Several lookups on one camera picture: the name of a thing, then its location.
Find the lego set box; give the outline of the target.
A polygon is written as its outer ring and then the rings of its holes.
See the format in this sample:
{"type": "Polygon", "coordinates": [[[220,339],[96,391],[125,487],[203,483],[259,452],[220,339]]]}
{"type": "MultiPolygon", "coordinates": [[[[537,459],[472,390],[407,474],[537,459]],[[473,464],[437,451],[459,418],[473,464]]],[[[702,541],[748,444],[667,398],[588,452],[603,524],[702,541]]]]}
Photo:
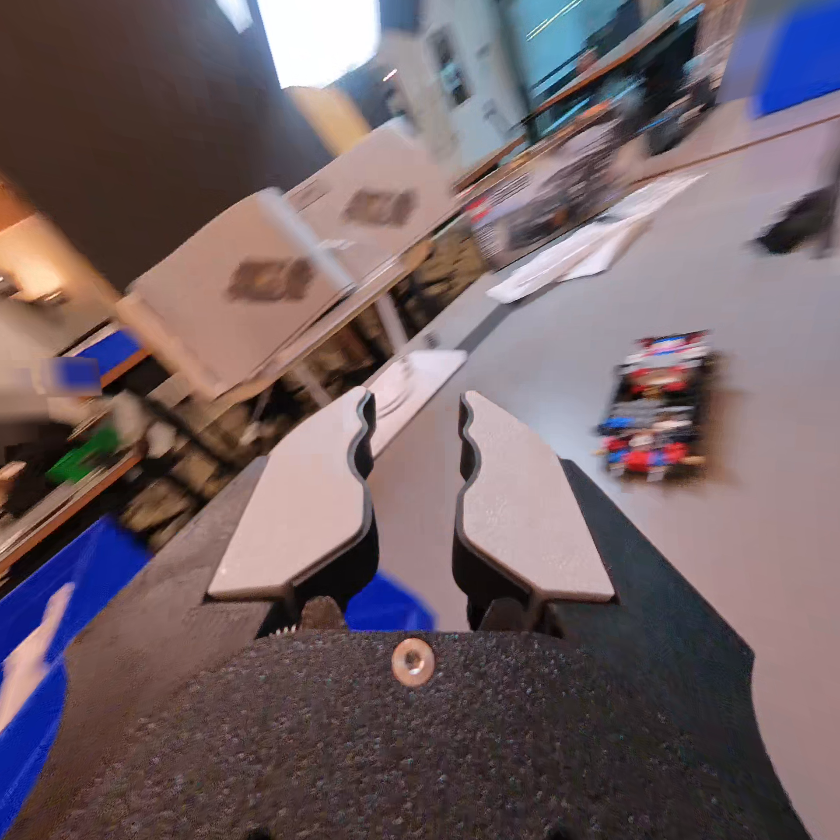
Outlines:
{"type": "Polygon", "coordinates": [[[486,267],[504,268],[617,202],[629,183],[627,142],[624,121],[601,121],[471,194],[465,216],[486,267]]]}

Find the white paper bags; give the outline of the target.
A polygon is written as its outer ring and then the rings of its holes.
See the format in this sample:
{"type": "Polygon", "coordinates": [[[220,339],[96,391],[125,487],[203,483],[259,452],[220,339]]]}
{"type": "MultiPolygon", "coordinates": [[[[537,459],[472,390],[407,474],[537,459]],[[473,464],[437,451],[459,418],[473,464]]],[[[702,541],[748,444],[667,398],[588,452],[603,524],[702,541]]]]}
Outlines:
{"type": "Polygon", "coordinates": [[[646,232],[662,208],[705,176],[705,172],[678,173],[644,185],[514,270],[486,295],[496,303],[511,305],[546,287],[606,272],[646,232]]]}

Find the blue bin with white label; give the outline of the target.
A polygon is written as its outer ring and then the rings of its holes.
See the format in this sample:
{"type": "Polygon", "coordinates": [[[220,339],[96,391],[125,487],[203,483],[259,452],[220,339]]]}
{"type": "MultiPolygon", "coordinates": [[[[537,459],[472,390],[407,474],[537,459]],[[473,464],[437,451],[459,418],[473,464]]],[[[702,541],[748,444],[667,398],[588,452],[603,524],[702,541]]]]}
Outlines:
{"type": "Polygon", "coordinates": [[[839,2],[807,2],[780,19],[753,96],[758,117],[839,90],[839,2]]]}

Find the blue plastic bin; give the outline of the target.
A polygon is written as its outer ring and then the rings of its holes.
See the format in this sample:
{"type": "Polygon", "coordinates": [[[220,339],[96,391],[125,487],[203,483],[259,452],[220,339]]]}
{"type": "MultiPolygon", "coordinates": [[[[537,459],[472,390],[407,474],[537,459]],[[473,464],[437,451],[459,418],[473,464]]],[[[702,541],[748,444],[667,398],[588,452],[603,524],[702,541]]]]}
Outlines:
{"type": "Polygon", "coordinates": [[[204,602],[230,538],[196,522],[156,557],[103,518],[2,599],[2,656],[73,592],[48,675],[2,733],[2,838],[47,838],[141,718],[256,638],[294,622],[263,602],[204,602]]]}

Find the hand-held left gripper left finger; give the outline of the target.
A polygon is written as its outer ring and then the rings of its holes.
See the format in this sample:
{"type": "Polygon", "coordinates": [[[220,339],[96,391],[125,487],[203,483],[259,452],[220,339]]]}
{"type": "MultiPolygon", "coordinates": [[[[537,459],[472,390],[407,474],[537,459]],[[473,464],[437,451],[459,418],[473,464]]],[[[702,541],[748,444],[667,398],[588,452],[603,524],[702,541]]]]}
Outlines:
{"type": "Polygon", "coordinates": [[[207,600],[279,603],[299,617],[328,597],[346,613],[379,565],[367,482],[375,429],[374,394],[352,389],[271,450],[207,600]]]}

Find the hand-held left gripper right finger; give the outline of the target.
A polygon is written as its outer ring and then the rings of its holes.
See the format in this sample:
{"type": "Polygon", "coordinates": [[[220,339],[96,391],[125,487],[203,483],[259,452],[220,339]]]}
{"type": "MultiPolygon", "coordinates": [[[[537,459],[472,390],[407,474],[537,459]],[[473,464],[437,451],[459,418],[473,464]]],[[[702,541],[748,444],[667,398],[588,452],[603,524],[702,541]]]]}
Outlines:
{"type": "Polygon", "coordinates": [[[616,603],[616,589],[561,458],[524,422],[477,391],[458,403],[463,486],[452,572],[479,626],[510,601],[527,626],[556,602],[616,603]]]}

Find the black partition panel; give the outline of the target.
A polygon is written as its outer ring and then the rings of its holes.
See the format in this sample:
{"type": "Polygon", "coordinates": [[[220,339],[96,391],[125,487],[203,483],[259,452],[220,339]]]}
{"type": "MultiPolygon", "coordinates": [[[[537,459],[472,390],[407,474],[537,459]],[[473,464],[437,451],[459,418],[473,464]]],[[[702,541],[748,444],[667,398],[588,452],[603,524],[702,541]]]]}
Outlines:
{"type": "Polygon", "coordinates": [[[332,159],[257,2],[2,1],[2,174],[116,290],[243,198],[332,159]]]}

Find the open instruction booklet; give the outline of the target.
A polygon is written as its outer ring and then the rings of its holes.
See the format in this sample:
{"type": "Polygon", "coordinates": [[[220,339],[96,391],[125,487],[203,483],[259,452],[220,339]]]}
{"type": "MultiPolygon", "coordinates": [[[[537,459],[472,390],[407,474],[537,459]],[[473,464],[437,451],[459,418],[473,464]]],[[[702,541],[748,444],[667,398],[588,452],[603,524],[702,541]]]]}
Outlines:
{"type": "Polygon", "coordinates": [[[220,213],[131,284],[118,317],[212,401],[383,280],[455,208],[451,174],[394,120],[288,192],[220,213]]]}

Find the partly built lego car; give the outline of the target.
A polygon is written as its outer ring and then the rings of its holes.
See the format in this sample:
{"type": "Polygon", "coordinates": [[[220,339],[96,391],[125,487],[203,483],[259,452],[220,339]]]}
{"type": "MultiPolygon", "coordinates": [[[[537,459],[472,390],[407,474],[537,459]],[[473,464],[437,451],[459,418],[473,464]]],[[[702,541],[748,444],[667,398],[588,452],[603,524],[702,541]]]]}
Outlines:
{"type": "Polygon", "coordinates": [[[621,480],[660,482],[707,467],[707,420],[718,355],[708,330],[637,340],[614,370],[596,456],[621,480]]]}

